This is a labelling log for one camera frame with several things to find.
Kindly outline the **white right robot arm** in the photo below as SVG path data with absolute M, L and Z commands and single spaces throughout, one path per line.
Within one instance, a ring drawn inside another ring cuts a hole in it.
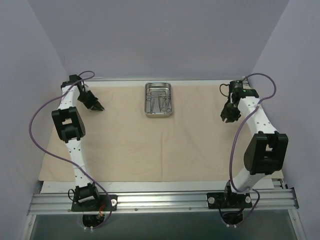
M 230 189 L 222 193 L 223 203 L 230 207 L 240 201 L 240 194 L 249 193 L 262 178 L 280 171 L 284 164 L 289 138 L 272 125 L 261 102 L 257 91 L 244 88 L 241 81 L 228 84 L 227 102 L 220 117 L 225 123 L 244 117 L 239 127 L 247 125 L 252 135 L 244 152 L 243 169 L 236 176 L 229 171 Z

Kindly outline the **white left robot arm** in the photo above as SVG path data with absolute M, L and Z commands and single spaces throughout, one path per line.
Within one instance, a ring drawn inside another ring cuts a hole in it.
M 77 109 L 77 103 L 82 103 L 91 111 L 101 112 L 105 108 L 79 75 L 70 75 L 69 80 L 64 81 L 60 88 L 63 97 L 58 108 L 51 112 L 51 116 L 59 139 L 65 143 L 71 161 L 75 163 L 73 201 L 95 210 L 100 206 L 101 197 L 96 184 L 84 174 L 87 160 L 82 138 L 86 135 L 86 129 Z

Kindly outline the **beige cloth wrap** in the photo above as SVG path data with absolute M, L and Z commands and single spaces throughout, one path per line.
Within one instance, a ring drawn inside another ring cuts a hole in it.
M 251 141 L 240 122 L 224 123 L 226 99 L 217 85 L 172 88 L 173 113 L 147 117 L 143 86 L 94 87 L 104 111 L 77 109 L 86 134 L 82 140 L 88 173 L 98 182 L 226 181 L 243 168 Z

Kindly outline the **metal instrument tray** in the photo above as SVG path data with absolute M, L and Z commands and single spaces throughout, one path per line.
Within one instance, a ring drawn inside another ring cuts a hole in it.
M 166 91 L 171 98 L 156 97 L 154 112 L 150 113 L 151 99 L 146 94 L 153 91 Z M 147 82 L 144 88 L 144 112 L 148 118 L 168 118 L 173 113 L 172 86 L 169 82 Z

